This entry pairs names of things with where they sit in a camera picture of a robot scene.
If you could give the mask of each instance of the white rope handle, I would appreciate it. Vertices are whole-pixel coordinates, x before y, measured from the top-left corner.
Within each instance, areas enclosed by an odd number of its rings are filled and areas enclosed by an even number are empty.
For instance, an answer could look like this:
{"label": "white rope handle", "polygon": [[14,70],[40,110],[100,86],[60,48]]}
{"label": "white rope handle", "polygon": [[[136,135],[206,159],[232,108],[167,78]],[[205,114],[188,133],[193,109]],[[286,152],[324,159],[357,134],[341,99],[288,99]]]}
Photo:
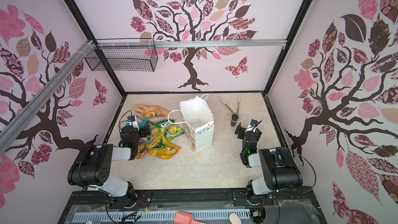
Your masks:
{"label": "white rope handle", "polygon": [[208,93],[203,94],[200,98],[202,98],[204,95],[207,95],[207,97],[205,98],[205,100],[209,97]]}
{"label": "white rope handle", "polygon": [[179,109],[171,111],[171,112],[169,113],[169,115],[167,115],[167,121],[168,121],[169,123],[172,123],[172,124],[182,124],[182,123],[186,123],[186,121],[177,122],[177,123],[173,123],[173,122],[170,121],[170,119],[169,119],[170,114],[171,114],[172,112],[175,112],[175,111],[180,111],[180,112],[181,112],[181,110],[179,110]]}

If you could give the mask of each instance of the butterfly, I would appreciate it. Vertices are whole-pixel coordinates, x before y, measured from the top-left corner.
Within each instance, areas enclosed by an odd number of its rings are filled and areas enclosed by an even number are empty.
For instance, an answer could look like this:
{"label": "butterfly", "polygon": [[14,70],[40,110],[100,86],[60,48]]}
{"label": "butterfly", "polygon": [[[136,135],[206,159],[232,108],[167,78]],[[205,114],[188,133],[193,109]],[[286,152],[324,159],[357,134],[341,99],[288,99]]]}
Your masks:
{"label": "butterfly", "polygon": [[243,58],[241,60],[241,62],[239,62],[239,65],[237,67],[235,66],[227,66],[225,67],[226,70],[232,72],[232,75],[236,76],[236,78],[238,77],[238,75],[240,74],[240,72],[247,72],[248,67],[246,66],[248,60],[247,57]]}
{"label": "butterfly", "polygon": [[106,97],[104,96],[109,89],[106,89],[105,86],[102,86],[97,79],[95,79],[95,85],[98,91],[97,96],[94,98],[93,106],[98,105],[99,103],[103,104],[106,102]]}

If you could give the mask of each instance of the wire basket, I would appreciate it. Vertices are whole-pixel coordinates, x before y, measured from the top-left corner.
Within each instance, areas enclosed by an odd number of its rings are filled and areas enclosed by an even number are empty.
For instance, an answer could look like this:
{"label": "wire basket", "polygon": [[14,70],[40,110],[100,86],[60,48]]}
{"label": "wire basket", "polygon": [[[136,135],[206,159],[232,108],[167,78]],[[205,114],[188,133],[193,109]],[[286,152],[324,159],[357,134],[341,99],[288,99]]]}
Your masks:
{"label": "wire basket", "polygon": [[106,70],[100,58],[106,58],[113,71],[155,71],[158,62],[152,38],[137,38],[141,42],[125,44],[98,44],[86,57],[92,71]]}

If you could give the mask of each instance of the pink wall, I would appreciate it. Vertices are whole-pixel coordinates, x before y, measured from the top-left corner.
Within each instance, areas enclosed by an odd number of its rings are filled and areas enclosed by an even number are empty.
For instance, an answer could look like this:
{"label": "pink wall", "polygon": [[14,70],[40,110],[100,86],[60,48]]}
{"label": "pink wall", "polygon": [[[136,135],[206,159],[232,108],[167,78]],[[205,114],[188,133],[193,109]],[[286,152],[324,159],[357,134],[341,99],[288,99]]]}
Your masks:
{"label": "pink wall", "polygon": [[[85,41],[63,0],[2,0],[0,129]],[[106,72],[83,61],[71,73],[0,157],[3,223],[58,221],[78,148],[102,141],[120,100]]]}
{"label": "pink wall", "polygon": [[315,0],[270,93],[328,223],[397,222],[397,5]]}
{"label": "pink wall", "polygon": [[[162,42],[285,39],[302,2],[197,0],[196,7],[195,0],[141,1],[96,0],[99,7],[92,0],[76,0],[96,38],[153,37]],[[126,91],[263,90],[279,51],[279,46],[208,47],[186,49],[184,55],[183,47],[158,49],[154,73],[116,74]],[[136,77],[146,82],[132,82]]]}

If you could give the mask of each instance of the metal tongs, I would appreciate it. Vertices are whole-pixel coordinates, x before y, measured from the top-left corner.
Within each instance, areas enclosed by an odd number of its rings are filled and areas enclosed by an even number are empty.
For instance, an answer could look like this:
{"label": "metal tongs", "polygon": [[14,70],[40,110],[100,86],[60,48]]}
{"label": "metal tongs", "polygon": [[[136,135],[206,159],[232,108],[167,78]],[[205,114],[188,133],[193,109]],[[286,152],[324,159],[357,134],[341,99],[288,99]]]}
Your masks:
{"label": "metal tongs", "polygon": [[220,100],[221,102],[228,108],[228,110],[232,113],[232,114],[238,114],[239,113],[239,104],[240,104],[240,95],[238,94],[238,109],[236,110],[236,112],[233,112],[232,109],[225,103],[225,101],[222,99],[222,97],[220,96]]}

